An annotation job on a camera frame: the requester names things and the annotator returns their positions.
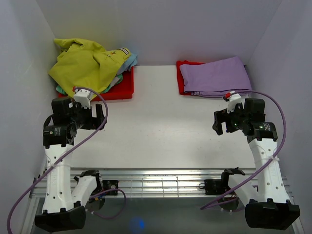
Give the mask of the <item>yellow-green trousers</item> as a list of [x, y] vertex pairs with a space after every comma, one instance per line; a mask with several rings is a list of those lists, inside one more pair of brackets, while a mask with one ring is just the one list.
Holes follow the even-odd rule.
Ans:
[[126, 47], [106, 50], [86, 39], [54, 39], [61, 53], [48, 75], [72, 97], [73, 87], [87, 87], [103, 92], [132, 55]]

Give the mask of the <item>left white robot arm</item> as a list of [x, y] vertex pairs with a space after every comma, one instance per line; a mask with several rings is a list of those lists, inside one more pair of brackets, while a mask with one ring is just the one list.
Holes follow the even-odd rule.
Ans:
[[42, 213], [35, 217], [35, 225], [49, 233], [82, 229], [85, 225], [85, 206], [90, 196], [103, 190], [97, 170], [82, 172], [71, 188], [71, 155], [79, 129], [100, 131], [107, 122], [101, 104], [96, 104], [96, 116], [88, 99], [75, 101], [59, 97], [51, 102], [52, 115], [43, 126], [43, 145], [47, 161], [47, 179]]

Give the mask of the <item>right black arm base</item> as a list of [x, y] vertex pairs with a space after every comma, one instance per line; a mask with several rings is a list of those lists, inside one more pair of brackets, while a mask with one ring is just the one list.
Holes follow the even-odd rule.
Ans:
[[[203, 182], [199, 184], [198, 188], [200, 190], [204, 190], [205, 195], [221, 195], [227, 191], [227, 188], [222, 186], [220, 179], [203, 180]], [[223, 197], [222, 199], [219, 199], [217, 201], [218, 203], [233, 200], [233, 202], [221, 204], [219, 207], [228, 212], [238, 209], [239, 200], [236, 199], [236, 197], [237, 195], [235, 192], [232, 192], [229, 197]]]

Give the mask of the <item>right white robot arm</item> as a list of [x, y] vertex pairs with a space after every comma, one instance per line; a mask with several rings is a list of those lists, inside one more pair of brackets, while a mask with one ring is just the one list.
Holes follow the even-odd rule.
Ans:
[[239, 168], [226, 169], [220, 187], [227, 194], [235, 193], [245, 207], [249, 227], [286, 230], [300, 216], [298, 205], [292, 204], [283, 184], [277, 152], [277, 131], [265, 121], [265, 102], [257, 98], [242, 98], [234, 94], [225, 98], [226, 109], [214, 113], [213, 129], [223, 134], [241, 130], [247, 138], [255, 163], [257, 187], [247, 180]]

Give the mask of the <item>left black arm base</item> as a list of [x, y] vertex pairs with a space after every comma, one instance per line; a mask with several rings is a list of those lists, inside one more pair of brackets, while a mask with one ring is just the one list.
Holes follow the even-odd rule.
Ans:
[[[103, 180], [101, 182], [102, 189], [95, 189], [91, 195], [96, 195], [100, 192], [111, 190], [111, 189], [117, 189], [118, 188], [118, 180]], [[118, 194], [118, 191], [110, 191], [105, 194], [101, 194], [97, 198], [90, 199], [86, 204], [86, 209], [89, 211], [99, 211], [105, 204], [105, 198], [106, 196], [116, 196]]]

